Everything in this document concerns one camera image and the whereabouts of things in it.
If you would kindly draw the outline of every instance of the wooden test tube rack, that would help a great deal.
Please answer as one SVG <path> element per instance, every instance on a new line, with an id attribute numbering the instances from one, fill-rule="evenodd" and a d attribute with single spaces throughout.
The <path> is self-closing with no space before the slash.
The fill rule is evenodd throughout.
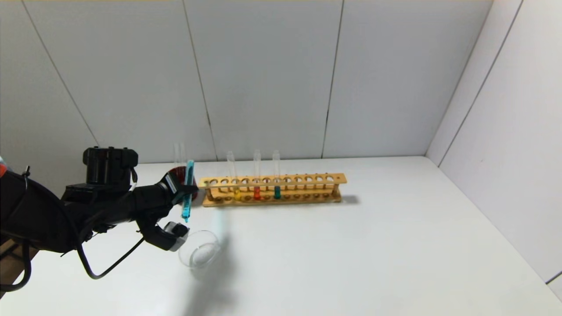
<path id="1" fill-rule="evenodd" d="M 278 182 L 266 175 L 255 182 L 254 177 L 201 178 L 199 188 L 205 189 L 203 206 L 251 206 L 275 204 L 308 204 L 341 202 L 339 185 L 347 183 L 343 173 L 286 174 Z M 260 187 L 261 198 L 254 199 L 254 187 Z M 274 188 L 281 188 L 281 198 L 274 198 Z"/>

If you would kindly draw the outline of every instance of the red liquid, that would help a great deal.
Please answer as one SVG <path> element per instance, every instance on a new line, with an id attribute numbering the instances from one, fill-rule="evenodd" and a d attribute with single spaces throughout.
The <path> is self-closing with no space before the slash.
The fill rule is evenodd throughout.
<path id="1" fill-rule="evenodd" d="M 176 167 L 170 170 L 170 172 L 175 173 L 176 177 L 178 177 L 178 181 L 179 183 L 183 184 L 183 182 L 185 181 L 185 170 L 187 168 L 186 167 Z M 197 182 L 195 182 L 195 175 L 193 175 L 193 185 L 196 186 Z M 191 194 L 191 200 L 195 200 L 195 198 L 197 197 L 197 192 Z"/>
<path id="2" fill-rule="evenodd" d="M 253 188 L 253 199 L 254 200 L 261 200 L 260 187 L 254 187 Z"/>

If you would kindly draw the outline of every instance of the clear glass tube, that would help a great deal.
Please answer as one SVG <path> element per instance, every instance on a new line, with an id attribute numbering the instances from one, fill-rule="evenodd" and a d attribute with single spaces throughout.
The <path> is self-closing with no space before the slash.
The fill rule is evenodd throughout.
<path id="1" fill-rule="evenodd" d="M 234 160 L 234 154 L 229 151 L 226 153 L 226 160 L 228 161 L 228 169 L 230 172 L 230 181 L 233 184 L 238 184 L 238 176 L 236 175 L 236 161 Z M 234 187 L 234 199 L 240 201 L 242 196 L 240 194 L 240 189 L 238 187 Z"/>
<path id="2" fill-rule="evenodd" d="M 176 173 L 176 177 L 179 177 L 178 174 L 178 167 L 180 161 L 180 153 L 179 153 L 179 143 L 174 143 L 174 172 Z"/>
<path id="3" fill-rule="evenodd" d="M 279 167 L 279 161 L 281 160 L 281 155 L 279 154 L 278 150 L 273 151 L 273 167 L 274 169 L 274 178 L 273 182 L 275 182 L 275 195 L 273 196 L 276 200 L 281 198 L 281 186 L 278 185 L 281 182 L 281 169 Z"/>
<path id="4" fill-rule="evenodd" d="M 183 174 L 182 177 L 184 179 L 183 184 L 184 185 L 191 185 L 191 183 L 186 183 L 185 181 L 187 181 L 187 155 L 185 154 L 185 144 L 183 142 L 179 143 L 179 172 L 180 174 Z"/>
<path id="5" fill-rule="evenodd" d="M 260 168 L 261 168 L 261 153 L 259 149 L 254 150 L 253 152 L 253 181 L 257 184 L 253 188 L 253 199 L 259 200 L 261 199 L 260 195 Z"/>

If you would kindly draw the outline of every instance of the wall seam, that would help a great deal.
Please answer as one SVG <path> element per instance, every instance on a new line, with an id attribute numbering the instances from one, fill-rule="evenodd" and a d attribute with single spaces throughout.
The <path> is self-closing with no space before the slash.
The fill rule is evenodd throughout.
<path id="1" fill-rule="evenodd" d="M 193 58 L 195 59 L 195 68 L 197 69 L 197 76 L 199 77 L 199 85 L 201 86 L 201 94 L 203 95 L 203 104 L 205 106 L 205 113 L 207 114 L 207 123 L 209 124 L 209 130 L 211 131 L 212 147 L 215 151 L 215 159 L 219 161 L 219 155 L 216 151 L 215 137 L 212 133 L 211 117 L 209 116 L 209 109 L 207 108 L 207 99 L 205 98 L 205 90 L 203 89 L 203 80 L 201 80 L 201 72 L 199 71 L 199 62 L 197 61 L 197 54 L 195 53 L 195 45 L 193 44 L 193 36 L 191 35 L 191 28 L 189 27 L 189 19 L 187 18 L 187 7 L 185 5 L 185 0 L 182 0 L 183 12 L 185 13 L 185 23 L 187 24 L 187 32 L 189 35 L 189 41 L 191 42 L 191 49 L 193 50 Z"/>
<path id="2" fill-rule="evenodd" d="M 338 38 L 336 40 L 336 52 L 334 54 L 334 67 L 332 68 L 332 81 L 330 83 L 330 96 L 328 97 L 328 109 L 326 110 L 326 124 L 324 125 L 324 139 L 322 141 L 322 152 L 320 158 L 324 158 L 324 147 L 326 145 L 326 132 L 328 131 L 328 117 L 330 115 L 330 104 L 332 103 L 332 91 L 334 88 L 334 75 L 336 74 L 336 62 L 338 58 L 338 47 L 339 47 L 339 36 L 342 31 L 342 20 L 343 20 L 343 5 L 346 0 L 342 0 L 342 9 L 339 13 L 339 26 L 338 26 Z"/>
<path id="3" fill-rule="evenodd" d="M 513 27 L 515 20 L 517 19 L 517 16 L 519 15 L 519 10 L 521 9 L 521 6 L 523 5 L 523 2 L 525 0 L 521 0 L 521 2 L 519 3 L 519 6 L 517 7 L 517 11 L 515 11 L 515 15 L 513 16 L 513 19 L 511 21 L 511 24 L 509 25 L 509 28 L 507 29 L 507 33 L 505 34 L 504 40 L 501 42 L 500 45 L 500 49 L 498 49 L 497 53 L 496 53 L 496 57 L 494 57 L 492 65 L 490 66 L 490 68 L 488 69 L 488 73 L 486 74 L 486 76 L 484 77 L 484 80 L 482 81 L 482 84 L 480 85 L 480 88 L 478 89 L 478 92 L 476 93 L 476 96 L 474 97 L 474 99 L 472 100 L 472 104 L 470 105 L 470 107 L 468 108 L 468 111 L 466 112 L 462 122 L 459 125 L 459 128 L 457 129 L 455 136 L 453 136 L 453 139 L 451 140 L 451 143 L 449 143 L 449 146 L 447 147 L 447 150 L 445 151 L 445 154 L 443 155 L 443 157 L 441 158 L 441 161 L 439 162 L 439 164 L 437 165 L 437 167 L 441 167 L 441 164 L 443 163 L 443 161 L 445 160 L 445 157 L 447 157 L 447 154 L 449 153 L 449 150 L 451 149 L 451 146 L 453 145 L 453 143 L 455 142 L 456 137 L 459 135 L 460 130 L 463 128 L 464 122 L 466 121 L 466 118 L 468 117 L 468 115 L 470 114 L 470 111 L 472 110 L 474 104 L 476 103 L 476 100 L 478 99 L 478 97 L 480 96 L 480 93 L 482 91 L 482 88 L 484 87 L 484 85 L 486 84 L 486 81 L 488 80 L 488 77 L 490 75 L 490 73 L 492 72 L 493 67 L 496 64 L 496 61 L 498 59 L 498 57 L 500 56 L 500 53 L 502 51 L 502 49 L 504 48 L 504 44 L 507 40 L 507 38 L 509 37 L 509 33 L 511 32 L 511 28 Z"/>
<path id="4" fill-rule="evenodd" d="M 429 146 L 427 147 L 424 157 L 427 157 L 427 153 L 429 152 L 429 148 L 431 147 L 431 144 L 433 143 L 433 140 L 435 139 L 435 136 L 437 135 L 437 133 L 439 132 L 439 127 L 441 127 L 441 123 L 443 123 L 443 120 L 445 119 L 445 115 L 447 115 L 447 111 L 449 110 L 449 107 L 451 106 L 451 102 L 453 101 L 453 97 L 455 96 L 455 93 L 457 91 L 457 89 L 459 88 L 459 84 L 461 79 L 464 76 L 464 73 L 466 71 L 466 67 L 468 67 L 468 63 L 470 61 L 470 58 L 472 57 L 472 54 L 474 53 L 474 49 L 476 48 L 476 44 L 478 43 L 478 39 L 480 38 L 480 35 L 482 34 L 482 30 L 484 29 L 484 26 L 486 25 L 486 20 L 488 20 L 488 16 L 490 15 L 490 11 L 492 11 L 492 6 L 493 6 L 493 1 L 490 1 L 490 7 L 488 8 L 488 13 L 486 13 L 486 18 L 484 19 L 484 23 L 482 23 L 482 26 L 480 27 L 480 31 L 478 32 L 478 35 L 476 36 L 476 40 L 473 42 L 472 44 L 472 49 L 470 50 L 470 53 L 468 54 L 468 58 L 466 59 L 466 62 L 464 63 L 464 67 L 463 67 L 463 71 L 460 73 L 460 77 L 457 80 L 457 83 L 455 85 L 455 89 L 453 90 L 453 93 L 451 94 L 451 97 L 449 98 L 449 102 L 447 103 L 447 107 L 445 108 L 445 111 L 443 112 L 443 115 L 441 116 L 441 120 L 439 121 L 439 124 L 437 125 L 437 129 L 435 130 L 435 133 L 433 134 L 433 138 L 431 139 L 431 142 L 429 142 Z"/>
<path id="5" fill-rule="evenodd" d="M 80 117 L 82 118 L 82 121 L 84 122 L 84 124 L 86 125 L 88 130 L 90 131 L 90 134 L 94 138 L 94 141 L 96 142 L 96 145 L 99 146 L 98 139 L 94 135 L 94 132 L 90 128 L 90 125 L 86 121 L 86 118 L 82 114 L 82 111 L 80 111 L 80 108 L 78 108 L 78 105 L 76 104 L 76 101 L 74 100 L 74 97 L 72 96 L 72 93 L 70 93 L 70 90 L 69 90 L 68 86 L 66 85 L 64 79 L 62 78 L 62 75 L 61 75 L 60 71 L 58 70 L 57 65 L 55 65 L 55 61 L 51 57 L 51 54 L 49 53 L 49 50 L 47 49 L 47 46 L 45 45 L 45 42 L 43 41 L 43 38 L 41 37 L 41 34 L 39 34 L 39 30 L 37 29 L 37 26 L 35 26 L 35 22 L 31 18 L 31 14 L 29 13 L 28 7 L 25 5 L 25 2 L 23 0 L 21 0 L 21 4 L 24 6 L 25 12 L 27 13 L 27 15 L 29 17 L 29 21 L 31 21 L 31 25 L 33 26 L 33 29 L 35 30 L 35 33 L 37 34 L 37 37 L 39 37 L 39 41 L 41 42 L 41 45 L 43 46 L 43 49 L 45 50 L 45 53 L 47 53 L 47 56 L 49 57 L 49 60 L 51 61 L 51 64 L 55 68 L 55 71 L 57 72 L 58 78 L 61 79 L 62 85 L 65 87 L 66 93 L 69 94 L 69 97 L 72 100 L 72 104 L 74 104 L 74 107 L 78 111 L 78 114 L 80 114 Z"/>

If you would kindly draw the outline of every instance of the white wall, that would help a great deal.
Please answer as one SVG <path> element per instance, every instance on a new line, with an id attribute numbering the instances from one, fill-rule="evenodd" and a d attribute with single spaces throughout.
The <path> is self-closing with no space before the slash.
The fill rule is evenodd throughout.
<path id="1" fill-rule="evenodd" d="M 141 162 L 171 161 L 177 141 L 199 161 L 227 150 L 251 159 L 254 148 L 322 157 L 324 143 L 326 157 L 423 154 L 490 3 L 25 5 L 29 16 L 3 3 L 0 154 L 14 165 L 59 148 L 33 165 L 52 170 L 48 155 L 63 156 L 80 169 L 58 170 L 68 184 L 82 180 L 81 153 L 96 143 L 133 148 Z M 36 122 L 45 115 L 49 124 Z"/>
<path id="2" fill-rule="evenodd" d="M 493 2 L 463 76 L 427 151 L 427 157 L 436 165 L 443 160 L 459 126 L 474 103 L 522 1 L 495 0 Z"/>
<path id="3" fill-rule="evenodd" d="M 441 164 L 544 280 L 562 269 L 561 16 L 523 2 Z"/>
<path id="4" fill-rule="evenodd" d="M 181 1 L 26 2 L 99 144 L 216 160 Z"/>
<path id="5" fill-rule="evenodd" d="M 96 145 L 21 2 L 0 1 L 0 155 L 61 196 L 85 180 L 82 152 Z"/>
<path id="6" fill-rule="evenodd" d="M 219 158 L 319 158 L 341 0 L 185 4 Z"/>
<path id="7" fill-rule="evenodd" d="M 347 0 L 324 157 L 424 155 L 490 5 Z"/>

